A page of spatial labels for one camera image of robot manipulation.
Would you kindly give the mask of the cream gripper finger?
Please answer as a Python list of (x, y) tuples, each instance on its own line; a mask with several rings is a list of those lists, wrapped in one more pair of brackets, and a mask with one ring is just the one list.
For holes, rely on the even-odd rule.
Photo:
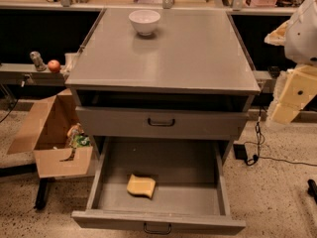
[(265, 36), (264, 42), (273, 46), (284, 46), (287, 26), (288, 21), (283, 22), (275, 30)]
[(267, 125), (287, 125), (317, 95), (317, 68), (298, 64), (282, 71), (276, 80)]

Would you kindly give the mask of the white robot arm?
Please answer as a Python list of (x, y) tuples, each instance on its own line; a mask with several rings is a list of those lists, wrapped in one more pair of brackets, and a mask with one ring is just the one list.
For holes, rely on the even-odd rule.
[(317, 0), (305, 0), (264, 41), (284, 46), (285, 56), (296, 63), (279, 74), (267, 110), (266, 125), (278, 128), (288, 125), (317, 95)]

